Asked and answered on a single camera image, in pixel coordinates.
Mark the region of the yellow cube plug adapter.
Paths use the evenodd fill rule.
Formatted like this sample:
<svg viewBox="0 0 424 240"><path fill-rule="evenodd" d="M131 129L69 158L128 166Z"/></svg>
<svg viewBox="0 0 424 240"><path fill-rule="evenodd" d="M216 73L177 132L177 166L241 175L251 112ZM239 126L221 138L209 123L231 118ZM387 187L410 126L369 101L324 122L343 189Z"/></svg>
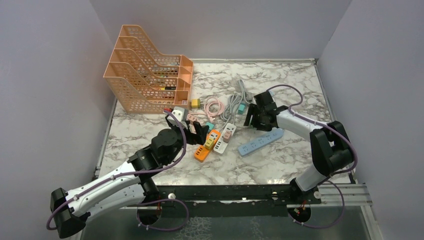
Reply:
<svg viewBox="0 0 424 240"><path fill-rule="evenodd" d="M205 147L207 150L211 150L211 149L214 147L214 145L215 145L215 138L214 138L214 137L212 137L212 136L210 136L210 137L206 140L206 142L205 142L205 144L204 144L204 147Z"/></svg>

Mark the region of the pink plug adapter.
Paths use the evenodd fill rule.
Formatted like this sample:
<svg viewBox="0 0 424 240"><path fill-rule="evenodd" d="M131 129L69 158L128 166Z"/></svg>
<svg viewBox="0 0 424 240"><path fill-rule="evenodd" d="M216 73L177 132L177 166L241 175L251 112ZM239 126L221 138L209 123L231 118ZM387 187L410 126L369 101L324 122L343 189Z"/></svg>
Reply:
<svg viewBox="0 0 424 240"><path fill-rule="evenodd" d="M193 114L193 113L189 113L188 115L187 115L187 118L186 118L188 121L191 121L191 122L198 122L199 121L199 119L196 117L196 115L195 114Z"/></svg>
<svg viewBox="0 0 424 240"><path fill-rule="evenodd" d="M222 141L228 143L232 138L232 132L230 130L226 130L222 136Z"/></svg>

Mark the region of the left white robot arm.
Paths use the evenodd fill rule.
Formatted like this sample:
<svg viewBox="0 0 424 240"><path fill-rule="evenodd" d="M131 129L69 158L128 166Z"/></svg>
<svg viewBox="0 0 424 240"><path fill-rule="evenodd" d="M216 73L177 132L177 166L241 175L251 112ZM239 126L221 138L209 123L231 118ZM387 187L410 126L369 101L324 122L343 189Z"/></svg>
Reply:
<svg viewBox="0 0 424 240"><path fill-rule="evenodd" d="M165 120L168 128L108 174L74 189L55 189L50 196L46 229L66 239L110 210L141 202L147 206L157 203L159 191L152 177L180 162L188 145L203 145L209 131L207 125L181 120L174 112L169 112Z"/></svg>

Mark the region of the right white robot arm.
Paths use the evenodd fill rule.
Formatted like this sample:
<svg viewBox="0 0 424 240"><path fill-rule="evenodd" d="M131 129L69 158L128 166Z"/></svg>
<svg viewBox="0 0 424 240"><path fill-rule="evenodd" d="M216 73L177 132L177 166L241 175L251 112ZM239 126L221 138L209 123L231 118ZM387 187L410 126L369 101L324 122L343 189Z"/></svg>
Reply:
<svg viewBox="0 0 424 240"><path fill-rule="evenodd" d="M277 106L269 91L254 96L244 126L270 132L280 128L292 132L310 143L312 164L290 181L289 199L300 204L309 192L331 176L345 173L345 167L355 167L357 153L347 137L343 124L316 121L300 115L290 106Z"/></svg>

